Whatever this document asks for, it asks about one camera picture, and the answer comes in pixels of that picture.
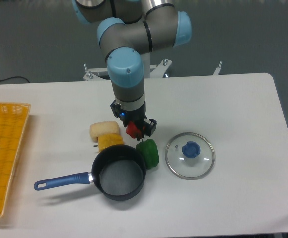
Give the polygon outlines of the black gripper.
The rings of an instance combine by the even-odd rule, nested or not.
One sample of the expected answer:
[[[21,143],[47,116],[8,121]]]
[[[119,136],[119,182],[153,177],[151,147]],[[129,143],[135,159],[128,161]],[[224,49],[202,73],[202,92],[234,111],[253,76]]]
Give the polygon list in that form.
[[[136,124],[138,121],[143,120],[140,126],[142,139],[144,139],[146,136],[151,137],[155,132],[157,121],[146,118],[146,102],[144,102],[138,109],[132,111],[122,109],[121,105],[116,100],[111,103],[110,107],[113,115],[120,119],[124,127],[127,127],[129,122]]]

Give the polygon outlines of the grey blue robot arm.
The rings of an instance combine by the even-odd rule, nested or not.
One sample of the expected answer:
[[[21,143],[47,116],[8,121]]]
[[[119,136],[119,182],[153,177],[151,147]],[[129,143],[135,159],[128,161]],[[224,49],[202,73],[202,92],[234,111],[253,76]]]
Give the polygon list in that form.
[[[75,0],[72,4],[83,22],[99,23],[96,35],[115,95],[114,116],[130,137],[151,136],[157,123],[145,114],[141,56],[188,43],[190,17],[170,0]]]

